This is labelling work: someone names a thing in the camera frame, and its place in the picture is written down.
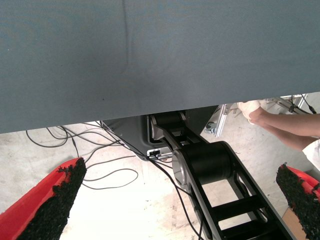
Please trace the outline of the white gloved person hand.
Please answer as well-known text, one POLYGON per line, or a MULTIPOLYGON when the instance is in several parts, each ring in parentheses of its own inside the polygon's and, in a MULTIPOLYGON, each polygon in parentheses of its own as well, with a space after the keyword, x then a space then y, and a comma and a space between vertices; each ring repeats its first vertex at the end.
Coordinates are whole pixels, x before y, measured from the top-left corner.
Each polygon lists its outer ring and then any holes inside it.
POLYGON ((242 115, 248 120, 251 125, 254 125, 251 122, 250 113, 254 112, 261 106, 259 100, 251 100, 246 102, 238 102, 237 107, 242 112, 242 115))

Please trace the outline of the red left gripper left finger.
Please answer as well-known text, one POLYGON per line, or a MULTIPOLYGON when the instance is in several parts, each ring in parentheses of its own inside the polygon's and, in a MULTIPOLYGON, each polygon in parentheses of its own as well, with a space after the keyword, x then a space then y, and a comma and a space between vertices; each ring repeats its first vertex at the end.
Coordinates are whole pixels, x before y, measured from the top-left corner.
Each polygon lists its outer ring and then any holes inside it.
POLYGON ((82 157, 60 164, 0 215, 2 240, 58 240, 87 169, 82 157))

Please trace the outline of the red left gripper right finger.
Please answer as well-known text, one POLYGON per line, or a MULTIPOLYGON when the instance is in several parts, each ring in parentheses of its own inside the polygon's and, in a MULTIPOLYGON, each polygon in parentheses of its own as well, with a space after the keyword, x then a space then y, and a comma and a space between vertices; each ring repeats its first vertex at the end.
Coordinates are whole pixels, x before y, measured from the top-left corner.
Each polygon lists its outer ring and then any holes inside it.
POLYGON ((320 182, 304 171, 282 164, 276 183, 297 216, 306 238, 320 238, 320 182))

